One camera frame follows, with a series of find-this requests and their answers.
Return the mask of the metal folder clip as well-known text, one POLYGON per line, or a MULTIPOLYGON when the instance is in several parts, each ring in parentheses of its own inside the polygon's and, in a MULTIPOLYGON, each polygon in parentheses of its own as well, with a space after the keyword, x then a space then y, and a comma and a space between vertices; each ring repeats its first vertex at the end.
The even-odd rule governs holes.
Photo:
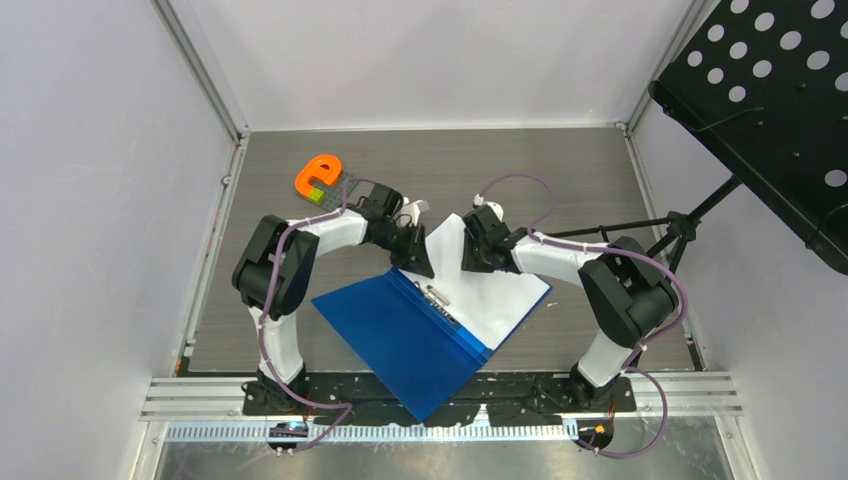
POLYGON ((421 292, 424 299, 435 308, 448 322, 456 323, 455 317, 448 311, 451 302, 447 297, 442 295, 432 285, 423 285, 418 281, 413 282, 414 286, 421 292))

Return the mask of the white paper sheets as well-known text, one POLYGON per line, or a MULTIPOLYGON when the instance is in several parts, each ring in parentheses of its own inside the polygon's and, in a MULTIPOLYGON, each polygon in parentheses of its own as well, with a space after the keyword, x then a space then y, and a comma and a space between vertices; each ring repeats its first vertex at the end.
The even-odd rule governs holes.
POLYGON ((434 278, 400 273, 424 289, 434 289, 447 302, 447 313, 486 348, 496 351, 545 299, 551 286, 531 274, 462 270, 464 231, 462 218, 454 213, 427 235, 434 278))

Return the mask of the blue plastic folder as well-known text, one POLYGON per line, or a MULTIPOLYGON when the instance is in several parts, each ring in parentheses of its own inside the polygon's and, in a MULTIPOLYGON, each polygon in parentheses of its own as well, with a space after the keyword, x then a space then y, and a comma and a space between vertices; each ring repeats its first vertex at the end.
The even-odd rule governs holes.
POLYGON ((448 322, 397 268, 313 298, 317 311, 421 421, 494 353, 448 322))

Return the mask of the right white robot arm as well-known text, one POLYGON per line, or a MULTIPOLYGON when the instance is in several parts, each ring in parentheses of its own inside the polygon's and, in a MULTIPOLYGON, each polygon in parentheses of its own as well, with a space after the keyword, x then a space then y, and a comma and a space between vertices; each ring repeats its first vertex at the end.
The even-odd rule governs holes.
POLYGON ((474 207, 462 221, 462 270, 539 275, 583 288, 599 331, 571 368, 566 388, 584 410, 596 410, 610 398, 637 349, 678 308, 679 297, 661 265, 633 238, 580 244, 510 230, 491 205, 474 207))

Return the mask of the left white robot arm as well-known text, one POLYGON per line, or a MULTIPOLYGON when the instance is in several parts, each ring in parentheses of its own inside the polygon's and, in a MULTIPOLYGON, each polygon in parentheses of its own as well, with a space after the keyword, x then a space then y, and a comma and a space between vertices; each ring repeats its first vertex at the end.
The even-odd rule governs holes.
POLYGON ((293 414, 307 399, 305 361, 298 347, 296 313, 315 261, 347 247, 375 245, 392 266, 426 278, 435 273, 421 215, 412 201, 381 183, 331 212, 301 220, 261 219, 232 274, 232 285, 253 318, 260 354, 257 383, 280 412, 293 414))

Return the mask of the grey lego baseplate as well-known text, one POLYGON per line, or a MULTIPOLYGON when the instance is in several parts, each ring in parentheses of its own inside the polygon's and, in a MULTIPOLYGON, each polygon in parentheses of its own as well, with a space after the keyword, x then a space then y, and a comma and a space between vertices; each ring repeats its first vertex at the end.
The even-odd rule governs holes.
POLYGON ((316 204, 308 198, 309 194, 305 196, 305 199, 322 210, 330 212, 342 206, 344 197, 343 186, 346 185, 347 192, 351 193, 358 183, 359 181, 355 176, 349 172, 342 172, 333 185, 328 185, 323 180, 313 178, 311 180, 312 190, 319 189, 324 191, 323 201, 320 204, 316 204))

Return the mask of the green lego brick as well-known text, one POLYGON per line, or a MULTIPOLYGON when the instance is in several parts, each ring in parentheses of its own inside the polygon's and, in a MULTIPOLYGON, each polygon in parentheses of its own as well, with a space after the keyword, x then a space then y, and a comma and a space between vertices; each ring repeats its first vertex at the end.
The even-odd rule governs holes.
POLYGON ((314 202, 314 203, 316 203, 316 204, 320 204, 320 203, 323 201, 324 195, 325 195, 325 192, 324 192, 324 191, 319 190, 319 189, 313 189, 313 190, 309 193, 308 198, 309 198, 312 202, 314 202))

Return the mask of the orange letter e block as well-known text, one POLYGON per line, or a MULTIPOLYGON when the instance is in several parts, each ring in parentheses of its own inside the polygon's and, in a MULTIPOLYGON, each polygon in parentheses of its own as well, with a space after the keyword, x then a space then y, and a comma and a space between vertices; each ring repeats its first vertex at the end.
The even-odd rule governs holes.
POLYGON ((295 178, 296 192, 303 198, 312 190, 311 180, 317 178, 333 185, 342 172, 341 160, 329 154, 313 157, 295 178))

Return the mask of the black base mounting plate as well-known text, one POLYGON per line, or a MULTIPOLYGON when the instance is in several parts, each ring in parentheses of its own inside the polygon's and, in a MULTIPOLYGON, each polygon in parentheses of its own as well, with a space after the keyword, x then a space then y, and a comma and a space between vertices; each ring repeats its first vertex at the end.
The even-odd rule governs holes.
POLYGON ((293 390, 315 403, 350 403, 352 412, 342 423, 357 426, 465 426, 483 410, 496 426, 545 426, 561 414, 608 419, 637 410, 627 378, 615 380, 601 398, 588 403, 571 391, 567 375, 554 372, 478 373, 421 421, 372 373, 303 374, 293 390))

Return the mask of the black perforated music stand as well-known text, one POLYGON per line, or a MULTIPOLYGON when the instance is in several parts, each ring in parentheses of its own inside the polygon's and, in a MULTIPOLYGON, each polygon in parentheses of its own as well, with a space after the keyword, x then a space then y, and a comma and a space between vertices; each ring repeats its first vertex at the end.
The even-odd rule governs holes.
POLYGON ((730 172, 650 249, 678 264, 701 218, 747 187, 828 267, 847 270, 847 5, 718 1, 647 88, 730 172))

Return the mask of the aluminium frame rail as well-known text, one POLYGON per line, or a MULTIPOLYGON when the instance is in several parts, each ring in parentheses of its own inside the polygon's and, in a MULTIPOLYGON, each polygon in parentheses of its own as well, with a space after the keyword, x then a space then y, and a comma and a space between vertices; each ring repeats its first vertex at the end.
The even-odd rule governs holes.
MULTIPOLYGON (((671 417, 738 417, 744 414, 731 377, 726 372, 654 372, 671 417)), ((624 418, 657 417, 658 388, 638 374, 628 376, 636 410, 624 418)), ((246 377, 156 378, 141 407, 142 421, 218 420, 241 415, 246 377)))

